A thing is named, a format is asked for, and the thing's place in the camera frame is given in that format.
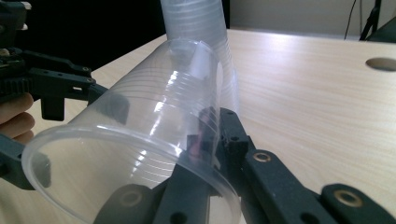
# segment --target finger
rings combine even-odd
[[[20,135],[16,136],[14,138],[14,140],[25,145],[26,143],[28,143],[33,138],[33,136],[34,136],[33,132],[32,131],[28,131],[26,133],[23,133],[23,134],[20,134]]]
[[[35,119],[32,115],[22,112],[6,123],[0,125],[0,133],[14,138],[20,134],[30,131],[35,126]]]
[[[0,103],[0,124],[7,122],[21,112],[28,110],[32,106],[33,102],[34,100],[32,95],[24,93],[17,98]]]

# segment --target cable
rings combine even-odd
[[[360,15],[360,18],[359,18],[359,22],[360,22],[360,29],[359,29],[359,35],[361,35],[361,32],[362,32],[362,29],[363,29],[363,25],[362,25],[362,23],[363,23],[363,6],[361,5],[361,1],[359,2],[359,15]]]
[[[349,13],[349,19],[347,20],[346,34],[345,34],[345,36],[344,36],[344,39],[347,39],[347,30],[349,29],[350,18],[352,17],[352,11],[353,11],[353,7],[355,7],[355,3],[356,3],[356,0],[355,0],[355,1],[353,1],[352,8],[350,9],[350,13]]]

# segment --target clear plastic cup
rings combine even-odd
[[[228,46],[227,29],[220,0],[161,0],[168,39],[204,41],[219,56],[223,66],[220,106],[239,112],[237,73]]]
[[[39,133],[23,151],[23,171],[52,203],[96,223],[108,207],[142,213],[115,193],[151,194],[181,167],[218,193],[209,223],[238,223],[238,197],[216,169],[221,81],[207,44],[165,41],[68,124]]]

